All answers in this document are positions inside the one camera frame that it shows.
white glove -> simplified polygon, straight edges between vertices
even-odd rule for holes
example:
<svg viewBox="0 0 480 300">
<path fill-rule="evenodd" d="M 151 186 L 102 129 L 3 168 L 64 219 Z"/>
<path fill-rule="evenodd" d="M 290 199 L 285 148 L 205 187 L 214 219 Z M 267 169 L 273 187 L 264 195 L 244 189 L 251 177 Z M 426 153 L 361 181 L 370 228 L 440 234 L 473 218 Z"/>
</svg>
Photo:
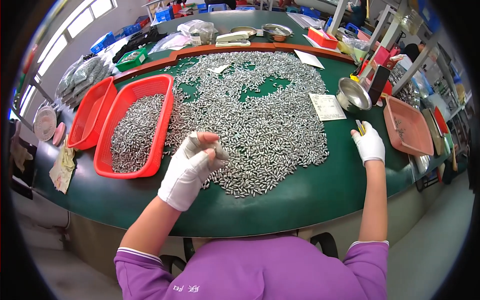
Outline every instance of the white glove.
<svg viewBox="0 0 480 300">
<path fill-rule="evenodd" d="M 211 132 L 191 132 L 180 145 L 158 189 L 158 197 L 176 210 L 186 211 L 211 172 L 222 168 L 228 154 Z"/>
<path fill-rule="evenodd" d="M 365 166 L 367 160 L 373 159 L 381 160 L 385 164 L 385 146 L 382 138 L 370 123 L 363 121 L 362 124 L 365 128 L 363 136 L 356 130 L 352 130 L 350 134 L 355 145 L 357 145 L 363 166 Z"/>
</svg>

white stapler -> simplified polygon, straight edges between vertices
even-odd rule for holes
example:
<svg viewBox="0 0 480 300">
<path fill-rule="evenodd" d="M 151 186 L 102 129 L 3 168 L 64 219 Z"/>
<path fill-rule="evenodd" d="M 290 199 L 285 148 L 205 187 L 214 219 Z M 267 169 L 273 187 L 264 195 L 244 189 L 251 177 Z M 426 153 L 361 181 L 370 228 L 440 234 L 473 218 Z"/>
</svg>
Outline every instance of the white stapler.
<svg viewBox="0 0 480 300">
<path fill-rule="evenodd" d="M 246 31 L 238 31 L 234 33 L 227 33 L 216 37 L 216 47 L 231 47 L 231 46 L 250 46 L 250 41 L 247 39 L 249 35 Z"/>
</svg>

yellow box cutter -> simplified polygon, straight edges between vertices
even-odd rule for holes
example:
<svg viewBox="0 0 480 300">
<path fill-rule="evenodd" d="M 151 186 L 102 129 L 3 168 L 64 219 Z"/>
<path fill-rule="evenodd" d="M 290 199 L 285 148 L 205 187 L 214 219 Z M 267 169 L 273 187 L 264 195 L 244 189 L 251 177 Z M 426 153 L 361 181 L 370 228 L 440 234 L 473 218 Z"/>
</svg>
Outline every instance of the yellow box cutter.
<svg viewBox="0 0 480 300">
<path fill-rule="evenodd" d="M 363 127 L 363 124 L 360 123 L 360 120 L 355 120 L 357 122 L 357 127 L 359 129 L 360 135 L 364 136 L 365 135 L 365 127 Z"/>
</svg>

green table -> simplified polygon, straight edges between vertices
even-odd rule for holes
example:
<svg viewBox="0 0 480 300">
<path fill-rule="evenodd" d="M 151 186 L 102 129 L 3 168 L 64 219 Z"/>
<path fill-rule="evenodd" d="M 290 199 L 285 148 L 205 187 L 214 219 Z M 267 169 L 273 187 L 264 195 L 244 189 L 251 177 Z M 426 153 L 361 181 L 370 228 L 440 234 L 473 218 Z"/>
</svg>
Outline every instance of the green table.
<svg viewBox="0 0 480 300">
<path fill-rule="evenodd" d="M 213 22 L 220 33 L 239 25 L 260 28 L 265 23 L 280 23 L 295 32 L 289 43 L 308 45 L 302 36 L 307 31 L 283 12 L 204 13 L 162 23 L 158 29 L 161 33 L 171 33 L 176 31 L 179 24 L 194 18 Z M 266 40 L 255 37 L 253 41 Z M 170 52 L 154 53 L 148 60 L 164 58 Z M 319 72 L 331 94 L 336 92 L 338 79 L 348 76 L 355 69 L 353 65 L 334 60 L 321 59 L 321 62 L 325 70 Z M 116 87 L 120 89 L 133 80 L 159 73 L 155 71 L 143 74 L 117 84 Z M 261 87 L 262 91 L 273 92 L 273 88 L 270 89 Z M 408 155 L 395 150 L 389 143 L 383 108 L 373 107 L 356 116 L 347 114 L 347 117 L 346 120 L 325 122 L 330 151 L 325 163 L 299 168 L 268 194 L 255 198 L 234 199 L 231 195 L 225 195 L 218 185 L 211 185 L 209 189 L 200 191 L 196 201 L 187 212 L 181 214 L 170 234 L 182 237 L 259 235 L 318 224 L 362 209 L 366 177 L 357 148 L 350 137 L 350 130 L 356 128 L 355 119 L 368 120 L 383 138 L 388 196 L 406 189 L 414 182 L 414 177 L 421 177 L 418 173 L 414 176 L 415 171 L 412 172 Z M 67 111 L 60 117 L 68 129 L 72 119 L 73 114 Z M 169 157 L 164 158 L 159 172 L 152 177 L 114 180 L 95 173 L 92 164 L 95 148 L 79 151 L 75 156 L 77 168 L 67 194 L 64 195 L 55 190 L 48 176 L 57 153 L 58 148 L 51 141 L 40 142 L 36 155 L 34 189 L 73 213 L 120 228 L 128 228 L 155 197 L 169 163 Z M 444 157 L 434 159 L 430 169 L 443 160 Z"/>
</svg>

red mesh basket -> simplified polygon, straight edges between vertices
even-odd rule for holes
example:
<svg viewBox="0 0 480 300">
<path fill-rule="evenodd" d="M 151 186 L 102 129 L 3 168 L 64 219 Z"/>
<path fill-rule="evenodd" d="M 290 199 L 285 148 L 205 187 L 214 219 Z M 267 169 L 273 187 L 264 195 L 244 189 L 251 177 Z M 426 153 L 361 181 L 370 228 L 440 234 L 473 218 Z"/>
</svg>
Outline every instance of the red mesh basket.
<svg viewBox="0 0 480 300">
<path fill-rule="evenodd" d="M 73 118 L 67 147 L 85 150 L 96 145 L 116 95 L 112 76 L 88 90 Z"/>
<path fill-rule="evenodd" d="M 131 179 L 152 176 L 158 171 L 162 159 L 165 138 L 167 136 L 168 123 L 170 122 L 170 114 L 173 108 L 172 87 L 173 77 L 171 75 L 161 74 L 129 83 L 120 90 L 105 120 L 95 150 L 93 165 L 98 175 L 116 179 Z M 160 117 L 158 117 L 158 123 L 147 162 L 136 172 L 114 172 L 112 169 L 112 153 L 110 151 L 113 130 L 125 116 L 125 113 L 133 102 L 143 96 L 153 96 L 155 94 L 164 94 L 165 100 L 162 105 Z"/>
</svg>

